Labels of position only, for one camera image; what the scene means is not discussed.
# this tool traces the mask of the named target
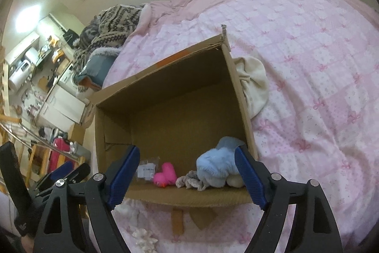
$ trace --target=kitchen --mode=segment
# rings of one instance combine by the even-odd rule
[[[19,14],[16,31],[30,33],[5,57],[11,113],[34,131],[50,127],[68,132],[73,124],[81,123],[89,103],[76,98],[72,79],[73,43],[78,35],[52,13],[34,21],[30,29],[38,16],[37,5]]]

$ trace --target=white cabinet door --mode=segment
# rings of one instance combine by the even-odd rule
[[[45,103],[39,114],[37,124],[39,126],[47,125],[50,127],[57,127],[62,131],[68,132],[74,122],[63,115],[60,111],[55,109],[53,106]]]
[[[81,116],[83,115],[86,106],[82,101],[75,98],[59,85],[54,86],[47,102],[76,123],[80,123]]]

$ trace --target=blue plush toy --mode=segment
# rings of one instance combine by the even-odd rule
[[[196,160],[199,180],[215,188],[229,186],[242,187],[242,177],[234,162],[234,151],[238,146],[245,145],[238,138],[224,136],[216,148],[208,150]]]

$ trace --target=orange tape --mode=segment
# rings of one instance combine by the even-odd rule
[[[157,62],[156,66],[158,68],[166,66],[166,65],[168,65],[169,63],[171,63],[171,62],[173,62],[175,60],[178,60],[178,59],[180,59],[180,58],[182,58],[184,56],[187,56],[188,54],[189,54],[188,49],[182,50],[182,51],[180,51],[178,53],[175,53],[174,55],[171,55],[171,56],[169,56],[169,57],[167,57],[167,58],[165,58],[165,59]]]

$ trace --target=open cardboard box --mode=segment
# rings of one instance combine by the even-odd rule
[[[180,51],[92,97],[96,103],[97,163],[105,172],[126,145],[139,147],[141,160],[171,162],[177,176],[196,170],[196,159],[223,136],[246,142],[257,158],[242,92],[226,36],[218,35]],[[246,188],[158,188],[134,182],[126,196],[181,207],[228,206],[251,202]]]

